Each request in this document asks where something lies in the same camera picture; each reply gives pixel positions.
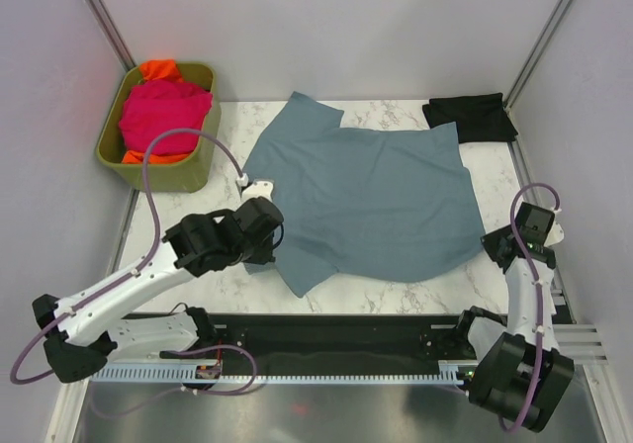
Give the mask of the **blue-grey t-shirt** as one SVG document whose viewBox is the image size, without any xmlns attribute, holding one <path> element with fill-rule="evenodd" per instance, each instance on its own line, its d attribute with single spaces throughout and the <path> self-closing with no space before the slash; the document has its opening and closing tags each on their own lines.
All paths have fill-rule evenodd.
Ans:
<svg viewBox="0 0 633 443">
<path fill-rule="evenodd" d="M 284 218 L 276 268 L 298 297 L 335 274 L 415 283 L 465 264 L 485 229 L 456 128 L 346 128 L 294 93 L 245 165 Z"/>
</svg>

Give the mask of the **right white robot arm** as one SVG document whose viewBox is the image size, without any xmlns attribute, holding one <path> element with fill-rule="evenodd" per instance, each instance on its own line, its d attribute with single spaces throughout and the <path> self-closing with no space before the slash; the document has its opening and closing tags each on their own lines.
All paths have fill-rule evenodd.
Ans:
<svg viewBox="0 0 633 443">
<path fill-rule="evenodd" d="M 453 345 L 478 365 L 467 385 L 469 402 L 497 416 L 501 429 L 542 431 L 568 389 L 575 364 L 561 354 L 552 313 L 556 260 L 544 235 L 517 237 L 510 226 L 482 238 L 508 287 L 507 317 L 472 307 L 460 317 Z"/>
</svg>

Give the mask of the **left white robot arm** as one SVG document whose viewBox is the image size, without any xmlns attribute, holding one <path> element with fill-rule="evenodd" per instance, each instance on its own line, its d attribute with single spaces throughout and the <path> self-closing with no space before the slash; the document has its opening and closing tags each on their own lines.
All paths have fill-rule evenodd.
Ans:
<svg viewBox="0 0 633 443">
<path fill-rule="evenodd" d="M 188 215 L 166 230 L 152 257 L 71 297 L 37 298 L 33 310 L 45 330 L 44 351 L 52 372 L 69 384 L 117 360 L 209 356 L 219 338 L 204 309 L 188 307 L 139 319 L 131 319 L 130 313 L 208 272 L 273 261 L 273 237 L 283 221 L 280 210 L 262 197 L 235 211 Z"/>
</svg>

